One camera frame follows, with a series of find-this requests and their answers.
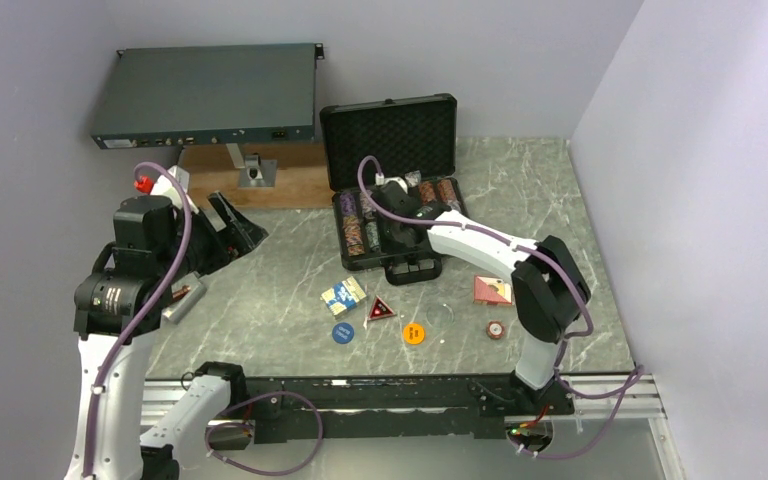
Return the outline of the orange big blind button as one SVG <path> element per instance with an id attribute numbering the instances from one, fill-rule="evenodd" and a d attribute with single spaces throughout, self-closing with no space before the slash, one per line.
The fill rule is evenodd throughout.
<path id="1" fill-rule="evenodd" d="M 409 323 L 402 330 L 402 338 L 406 344 L 419 345 L 426 338 L 425 328 L 418 323 Z"/>

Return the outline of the blue small blind button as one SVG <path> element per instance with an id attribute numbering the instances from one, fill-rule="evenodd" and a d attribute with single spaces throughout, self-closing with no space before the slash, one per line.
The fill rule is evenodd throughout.
<path id="1" fill-rule="evenodd" d="M 345 345 L 353 340 L 355 330 L 351 324 L 339 322 L 333 327 L 331 336 L 337 344 Z"/>

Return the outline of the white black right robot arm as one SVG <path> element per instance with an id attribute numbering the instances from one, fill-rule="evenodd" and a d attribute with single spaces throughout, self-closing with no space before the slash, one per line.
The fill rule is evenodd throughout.
<path id="1" fill-rule="evenodd" d="M 591 291 L 567 245 L 555 236 L 537 241 L 508 235 L 440 202 L 424 204 L 395 181 L 364 196 L 406 234 L 426 240 L 433 252 L 464 260 L 511 286 L 524 329 L 511 401 L 524 415 L 538 413 L 549 402 L 565 342 L 593 331 L 586 312 Z"/>

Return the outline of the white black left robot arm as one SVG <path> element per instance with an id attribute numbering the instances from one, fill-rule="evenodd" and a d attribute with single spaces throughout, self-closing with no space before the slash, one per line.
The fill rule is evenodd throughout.
<path id="1" fill-rule="evenodd" d="M 177 197 L 124 200 L 114 239 L 74 294 L 81 395 L 69 479 L 175 479 L 181 436 L 142 439 L 148 360 L 172 286 L 212 274 L 254 251 L 268 236 L 219 192 L 208 197 L 224 226 Z"/>

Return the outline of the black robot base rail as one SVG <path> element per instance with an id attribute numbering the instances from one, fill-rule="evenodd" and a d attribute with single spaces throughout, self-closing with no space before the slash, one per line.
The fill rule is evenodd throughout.
<path id="1" fill-rule="evenodd" d="M 350 377 L 250 376 L 217 420 L 253 426 L 257 444 L 289 440 L 467 435 L 502 439 L 516 422 L 571 415 L 550 383 L 533 391 L 513 374 Z"/>

